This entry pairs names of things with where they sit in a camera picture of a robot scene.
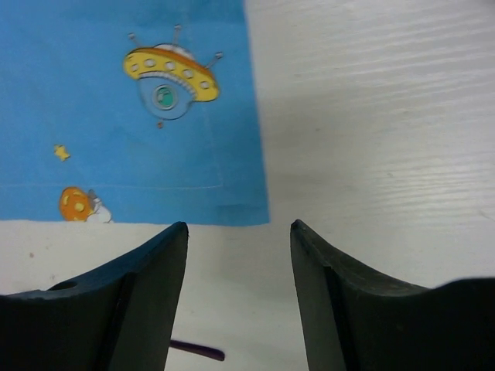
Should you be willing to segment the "iridescent purple spoon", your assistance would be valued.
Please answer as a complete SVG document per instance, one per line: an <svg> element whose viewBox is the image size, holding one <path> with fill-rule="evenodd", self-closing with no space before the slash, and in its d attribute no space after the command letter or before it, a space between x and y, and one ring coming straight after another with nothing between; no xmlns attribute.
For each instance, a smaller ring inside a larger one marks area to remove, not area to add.
<svg viewBox="0 0 495 371"><path fill-rule="evenodd" d="M184 341L171 339L169 343L169 347L184 352L189 352L198 356L204 356L219 362L223 362L226 359L224 351L206 345L200 345L191 342L184 342Z"/></svg>

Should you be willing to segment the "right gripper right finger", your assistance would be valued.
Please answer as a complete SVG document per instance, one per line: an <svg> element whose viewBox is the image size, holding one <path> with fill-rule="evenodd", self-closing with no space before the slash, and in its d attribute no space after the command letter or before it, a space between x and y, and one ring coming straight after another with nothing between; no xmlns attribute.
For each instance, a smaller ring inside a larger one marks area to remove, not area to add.
<svg viewBox="0 0 495 371"><path fill-rule="evenodd" d="M492 370L494 280L424 288L345 254L301 220L290 231L311 370Z"/></svg>

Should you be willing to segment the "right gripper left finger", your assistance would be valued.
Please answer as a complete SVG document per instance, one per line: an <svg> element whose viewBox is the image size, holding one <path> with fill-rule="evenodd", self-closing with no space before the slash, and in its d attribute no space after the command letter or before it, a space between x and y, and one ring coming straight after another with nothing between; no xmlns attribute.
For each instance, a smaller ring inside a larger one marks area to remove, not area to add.
<svg viewBox="0 0 495 371"><path fill-rule="evenodd" d="M174 223L47 290L1 298L3 370L162 370L188 251Z"/></svg>

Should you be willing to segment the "blue space-print cloth placemat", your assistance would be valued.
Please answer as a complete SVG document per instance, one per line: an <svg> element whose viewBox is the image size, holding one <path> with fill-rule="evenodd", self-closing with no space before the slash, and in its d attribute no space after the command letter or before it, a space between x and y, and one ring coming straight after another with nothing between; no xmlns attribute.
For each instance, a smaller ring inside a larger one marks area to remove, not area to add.
<svg viewBox="0 0 495 371"><path fill-rule="evenodd" d="M1 218L270 220L243 1L3 1Z"/></svg>

